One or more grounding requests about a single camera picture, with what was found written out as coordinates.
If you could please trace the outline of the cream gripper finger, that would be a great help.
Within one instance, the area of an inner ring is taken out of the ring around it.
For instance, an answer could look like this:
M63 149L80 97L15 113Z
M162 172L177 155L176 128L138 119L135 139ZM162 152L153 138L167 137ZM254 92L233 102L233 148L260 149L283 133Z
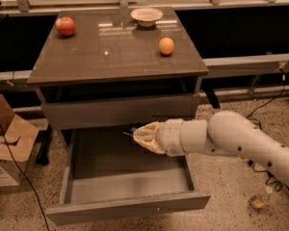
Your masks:
M145 135L156 135L160 127L163 125L163 122L154 121L144 125L140 128L137 128L134 132L134 136L145 136Z
M155 154L165 154L165 151L160 147L156 140L143 141L135 139L135 142L143 148L155 153Z

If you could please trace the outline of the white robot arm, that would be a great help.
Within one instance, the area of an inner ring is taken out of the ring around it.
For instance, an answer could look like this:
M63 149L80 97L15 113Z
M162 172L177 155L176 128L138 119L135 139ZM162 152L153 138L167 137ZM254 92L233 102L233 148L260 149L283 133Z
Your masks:
M134 130L132 137L147 150L171 157L192 153L245 157L289 187L289 147L235 112L220 111L208 120L154 121Z

